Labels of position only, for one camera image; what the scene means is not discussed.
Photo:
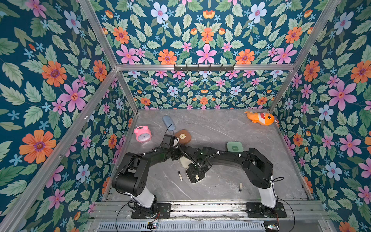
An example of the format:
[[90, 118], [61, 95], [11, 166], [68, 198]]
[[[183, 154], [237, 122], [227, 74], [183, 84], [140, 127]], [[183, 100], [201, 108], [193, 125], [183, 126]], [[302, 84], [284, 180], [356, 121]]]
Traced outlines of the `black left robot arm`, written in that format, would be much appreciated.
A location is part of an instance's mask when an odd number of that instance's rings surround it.
[[174, 135], [165, 135], [158, 147], [143, 153], [128, 152], [116, 172], [112, 187], [120, 194], [127, 195], [139, 206], [149, 209], [155, 203], [155, 195], [146, 187], [151, 166], [185, 156], [187, 146], [180, 144]]

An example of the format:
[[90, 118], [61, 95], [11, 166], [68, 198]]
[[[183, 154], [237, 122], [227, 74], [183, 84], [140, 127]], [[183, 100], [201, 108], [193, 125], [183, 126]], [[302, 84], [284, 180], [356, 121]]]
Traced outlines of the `mint green clipper case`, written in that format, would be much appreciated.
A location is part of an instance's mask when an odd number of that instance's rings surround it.
[[227, 142], [226, 148], [228, 152], [243, 152], [244, 148], [241, 142]]

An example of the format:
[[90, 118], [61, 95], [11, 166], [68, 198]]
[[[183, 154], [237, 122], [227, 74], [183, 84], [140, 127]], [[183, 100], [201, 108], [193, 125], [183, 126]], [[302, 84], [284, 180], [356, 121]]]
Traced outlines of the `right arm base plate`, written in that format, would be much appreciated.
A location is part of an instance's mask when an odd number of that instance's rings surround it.
[[261, 203], [246, 203], [245, 206], [249, 218], [287, 218], [282, 203], [277, 203], [274, 208], [263, 206]]

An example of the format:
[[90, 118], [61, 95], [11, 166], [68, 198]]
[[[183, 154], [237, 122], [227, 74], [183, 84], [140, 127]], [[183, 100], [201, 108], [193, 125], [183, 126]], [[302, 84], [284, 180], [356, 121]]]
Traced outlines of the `cream clipper case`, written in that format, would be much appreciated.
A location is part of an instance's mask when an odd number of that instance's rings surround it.
[[[181, 157], [180, 158], [180, 162], [182, 164], [182, 166], [184, 168], [186, 168], [186, 175], [189, 179], [189, 181], [192, 183], [192, 184], [195, 184], [197, 182], [200, 182], [202, 180], [204, 180], [206, 178], [206, 173], [199, 170], [197, 168], [197, 166], [191, 161], [189, 160], [188, 158], [185, 158], [185, 157]], [[200, 177], [200, 180], [199, 181], [196, 181], [194, 179], [194, 176], [195, 175], [198, 175]]]

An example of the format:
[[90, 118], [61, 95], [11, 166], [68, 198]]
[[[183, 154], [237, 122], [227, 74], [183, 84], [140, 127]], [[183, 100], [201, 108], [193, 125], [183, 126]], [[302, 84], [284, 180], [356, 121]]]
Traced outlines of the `brown clipper case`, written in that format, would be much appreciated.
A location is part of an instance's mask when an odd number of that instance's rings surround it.
[[174, 135], [179, 140], [179, 143], [182, 145], [186, 145], [192, 140], [191, 134], [186, 129], [180, 130]]

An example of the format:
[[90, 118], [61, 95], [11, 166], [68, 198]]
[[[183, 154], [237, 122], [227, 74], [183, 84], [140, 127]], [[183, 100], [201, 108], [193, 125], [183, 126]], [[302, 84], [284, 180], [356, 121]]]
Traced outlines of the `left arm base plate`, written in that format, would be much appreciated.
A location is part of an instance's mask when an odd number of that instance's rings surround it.
[[172, 205], [170, 203], [154, 203], [150, 208], [134, 206], [132, 219], [169, 219]]

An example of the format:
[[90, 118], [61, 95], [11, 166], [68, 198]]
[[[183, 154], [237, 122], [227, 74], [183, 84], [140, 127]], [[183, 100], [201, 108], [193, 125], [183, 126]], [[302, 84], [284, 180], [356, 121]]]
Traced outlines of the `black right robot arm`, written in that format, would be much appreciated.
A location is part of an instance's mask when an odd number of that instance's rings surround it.
[[241, 168], [250, 183], [258, 188], [261, 204], [274, 209], [277, 196], [273, 187], [273, 164], [255, 148], [247, 151], [221, 151], [212, 147], [201, 149], [187, 147], [184, 156], [192, 161], [189, 170], [193, 175], [206, 173], [212, 166], [225, 165]]

